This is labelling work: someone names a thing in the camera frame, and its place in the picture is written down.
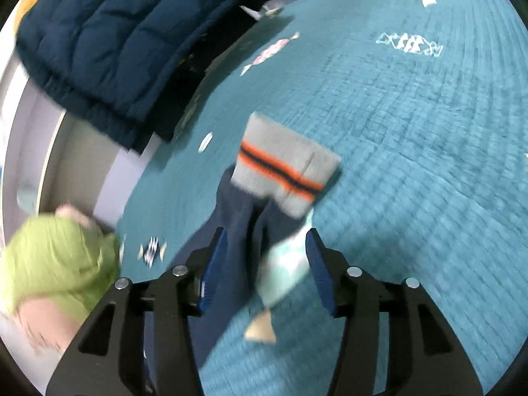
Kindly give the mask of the grey navy varsity jacket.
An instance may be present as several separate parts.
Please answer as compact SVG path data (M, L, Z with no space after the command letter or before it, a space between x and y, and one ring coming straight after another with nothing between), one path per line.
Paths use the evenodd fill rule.
M294 235L340 164L338 155L264 115L250 115L234 165L225 170L209 219L188 239L172 266L226 233L225 260L211 306L189 320L197 367L233 317L249 302L261 257Z

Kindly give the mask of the teal quilted bed mat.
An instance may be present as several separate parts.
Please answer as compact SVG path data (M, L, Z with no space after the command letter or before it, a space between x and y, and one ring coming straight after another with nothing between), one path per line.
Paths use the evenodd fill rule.
M157 149L117 232L122 274L172 258L260 113L331 149L313 223L385 281L417 278L489 390L527 337L527 29L508 0L298 0L255 25Z

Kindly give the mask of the yellow navy puffer jacket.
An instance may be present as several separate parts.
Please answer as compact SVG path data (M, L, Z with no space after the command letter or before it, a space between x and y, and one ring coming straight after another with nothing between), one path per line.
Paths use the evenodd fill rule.
M16 50L55 103L125 149L171 140L210 64L269 0L38 0Z

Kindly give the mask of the pink folded quilt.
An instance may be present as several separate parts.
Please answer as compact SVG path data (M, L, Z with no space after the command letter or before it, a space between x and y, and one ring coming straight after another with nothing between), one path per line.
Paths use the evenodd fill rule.
M48 214L70 219L88 229L98 229L90 217L70 204L63 204ZM32 345L59 352L65 351L82 324L64 314L64 311L49 299L28 300L20 305L17 313L11 317L16 319Z

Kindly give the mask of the lavender wall shelf unit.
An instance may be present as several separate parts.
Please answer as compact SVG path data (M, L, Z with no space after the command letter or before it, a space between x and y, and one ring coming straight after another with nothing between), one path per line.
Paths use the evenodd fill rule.
M160 145L128 151L47 98L13 57L1 76L1 240L30 216L69 203L116 226Z

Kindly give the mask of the green folded quilt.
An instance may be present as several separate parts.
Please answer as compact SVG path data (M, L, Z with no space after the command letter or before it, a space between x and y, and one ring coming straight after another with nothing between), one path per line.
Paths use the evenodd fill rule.
M53 214L29 217L1 253L1 312L49 299L83 322L119 275L118 248L113 233Z

